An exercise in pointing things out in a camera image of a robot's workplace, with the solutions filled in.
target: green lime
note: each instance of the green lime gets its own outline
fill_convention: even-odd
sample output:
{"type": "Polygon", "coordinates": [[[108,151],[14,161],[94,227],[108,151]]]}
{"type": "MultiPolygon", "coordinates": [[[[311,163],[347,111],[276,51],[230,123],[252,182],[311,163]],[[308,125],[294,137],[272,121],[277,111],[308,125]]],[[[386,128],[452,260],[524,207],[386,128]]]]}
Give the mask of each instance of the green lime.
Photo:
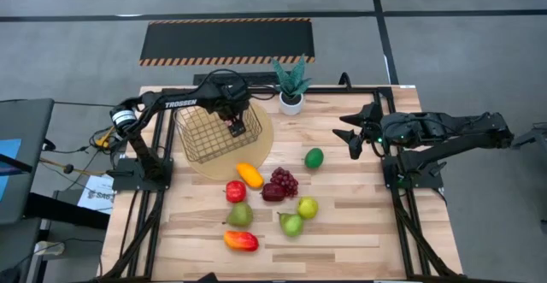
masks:
{"type": "Polygon", "coordinates": [[[304,164],[306,164],[306,167],[308,168],[318,168],[323,163],[323,157],[322,150],[318,148],[311,149],[306,155],[306,158],[304,158],[304,164]]]}

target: metal wire basket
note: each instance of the metal wire basket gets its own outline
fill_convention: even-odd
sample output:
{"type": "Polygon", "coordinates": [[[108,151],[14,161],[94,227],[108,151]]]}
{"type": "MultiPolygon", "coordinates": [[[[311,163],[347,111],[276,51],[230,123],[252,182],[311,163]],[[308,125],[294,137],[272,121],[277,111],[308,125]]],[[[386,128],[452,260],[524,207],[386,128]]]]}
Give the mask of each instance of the metal wire basket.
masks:
{"type": "Polygon", "coordinates": [[[252,105],[243,113],[245,133],[232,137],[217,113],[200,107],[180,109],[175,114],[177,131],[189,162],[204,163],[258,139],[262,126],[252,105]]]}

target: bunch of grapes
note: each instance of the bunch of grapes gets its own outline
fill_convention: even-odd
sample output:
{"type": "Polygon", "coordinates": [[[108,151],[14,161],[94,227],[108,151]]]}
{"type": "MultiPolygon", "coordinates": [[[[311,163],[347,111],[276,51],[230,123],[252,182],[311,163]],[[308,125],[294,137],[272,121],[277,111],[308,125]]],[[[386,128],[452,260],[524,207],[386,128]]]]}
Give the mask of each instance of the bunch of grapes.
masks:
{"type": "Polygon", "coordinates": [[[270,182],[284,187],[287,197],[294,198],[298,194],[298,181],[294,179],[291,172],[282,167],[273,171],[270,182]]]}

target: gray floor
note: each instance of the gray floor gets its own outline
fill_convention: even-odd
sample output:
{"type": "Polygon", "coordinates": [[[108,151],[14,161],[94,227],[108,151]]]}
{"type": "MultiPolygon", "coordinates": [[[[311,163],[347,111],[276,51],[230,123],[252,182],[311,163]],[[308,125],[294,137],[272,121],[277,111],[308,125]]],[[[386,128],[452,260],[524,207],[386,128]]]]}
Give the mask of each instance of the gray floor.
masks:
{"type": "MultiPolygon", "coordinates": [[[[384,10],[547,9],[547,0],[382,0],[384,10]]],[[[0,0],[0,15],[127,15],[246,11],[371,10],[372,0],[0,0]]],[[[401,84],[417,85],[423,109],[453,115],[501,112],[515,133],[547,121],[547,16],[388,18],[401,84]]],[[[116,103],[142,85],[190,84],[213,67],[141,68],[146,21],[0,23],[0,100],[53,97],[116,103]]],[[[374,18],[313,19],[315,83],[388,82],[374,18]]],[[[268,66],[231,66],[238,71],[268,66]]],[[[49,138],[60,149],[86,144],[109,124],[108,109],[57,105],[49,138]]],[[[521,151],[474,150],[444,171],[450,219],[466,274],[544,282],[547,169],[534,145],[521,151]]],[[[83,166],[91,154],[48,156],[83,166]]],[[[100,157],[94,169],[108,167],[100,157]]],[[[51,194],[67,180],[41,168],[33,190],[51,194]]],[[[97,258],[52,262],[46,282],[86,280],[97,258]]]]}

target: wooden table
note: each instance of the wooden table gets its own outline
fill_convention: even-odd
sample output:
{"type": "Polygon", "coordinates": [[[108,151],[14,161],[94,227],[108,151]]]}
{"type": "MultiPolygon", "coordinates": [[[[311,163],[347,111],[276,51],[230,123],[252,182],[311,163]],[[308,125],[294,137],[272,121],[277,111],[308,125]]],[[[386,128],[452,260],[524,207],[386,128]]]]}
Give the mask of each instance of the wooden table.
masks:
{"type": "MultiPolygon", "coordinates": [[[[421,110],[415,88],[392,88],[397,111],[421,110]]],[[[160,90],[160,86],[149,86],[141,92],[160,90]]],[[[359,112],[371,101],[368,94],[307,94],[303,111],[297,116],[281,114],[278,98],[258,102],[271,115],[275,135],[271,153],[259,171],[269,180],[278,166],[291,170],[300,183],[299,194],[315,197],[320,211],[305,222],[303,235],[288,239],[280,231],[276,212],[294,212],[298,199],[271,207],[259,192],[251,191],[248,201],[255,220],[249,231],[260,242],[254,253],[230,251],[224,245],[222,235],[230,227],[221,223],[231,208],[222,191],[226,182],[208,180],[189,168],[175,133],[174,177],[165,196],[152,280],[196,280],[209,272],[215,272],[220,280],[405,278],[391,194],[384,186],[379,158],[364,145],[361,158],[351,160],[347,145],[332,133],[333,128],[354,128],[338,118],[359,112]],[[317,171],[303,166],[305,154],[313,147],[321,147],[325,153],[317,171]]],[[[152,120],[143,131],[147,143],[151,143],[154,124],[152,120]]],[[[105,271],[118,259],[132,195],[116,195],[102,254],[105,271]]],[[[415,190],[415,195],[424,236],[446,264],[461,273],[443,200],[428,189],[415,190]]],[[[135,229],[138,201],[140,197],[126,245],[135,229]]],[[[137,275],[143,273],[148,239],[143,244],[137,275]]],[[[419,273],[417,250],[410,235],[409,246],[415,272],[419,273]]]]}

